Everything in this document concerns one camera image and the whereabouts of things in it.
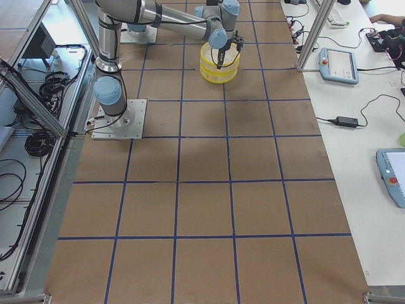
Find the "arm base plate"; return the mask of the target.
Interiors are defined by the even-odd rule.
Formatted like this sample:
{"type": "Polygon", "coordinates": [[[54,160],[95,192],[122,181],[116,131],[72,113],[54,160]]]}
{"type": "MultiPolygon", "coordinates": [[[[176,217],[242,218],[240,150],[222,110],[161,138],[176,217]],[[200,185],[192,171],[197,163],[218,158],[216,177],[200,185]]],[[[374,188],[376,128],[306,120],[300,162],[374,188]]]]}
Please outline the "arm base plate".
{"type": "Polygon", "coordinates": [[[93,140],[126,140],[142,139],[146,115],[146,99],[128,99],[127,109],[122,116],[111,117],[104,112],[104,106],[99,107],[91,138],[93,140]]]}
{"type": "Polygon", "coordinates": [[[157,31],[156,28],[148,25],[143,31],[122,28],[120,42],[122,44],[155,44],[157,31]]]}

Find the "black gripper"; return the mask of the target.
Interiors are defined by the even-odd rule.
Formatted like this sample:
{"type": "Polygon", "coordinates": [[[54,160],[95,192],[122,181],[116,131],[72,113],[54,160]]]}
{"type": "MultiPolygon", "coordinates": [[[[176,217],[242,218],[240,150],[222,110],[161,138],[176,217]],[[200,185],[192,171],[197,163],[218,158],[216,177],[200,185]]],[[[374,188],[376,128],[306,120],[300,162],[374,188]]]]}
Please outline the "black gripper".
{"type": "Polygon", "coordinates": [[[234,30],[234,32],[231,35],[231,38],[227,40],[225,45],[221,48],[221,51],[218,50],[217,55],[216,55],[216,68],[221,69],[223,66],[223,62],[225,59],[225,52],[230,49],[230,47],[234,44],[236,46],[236,50],[238,52],[241,52],[243,45],[244,45],[244,39],[242,36],[239,35],[238,30],[234,30]]]}

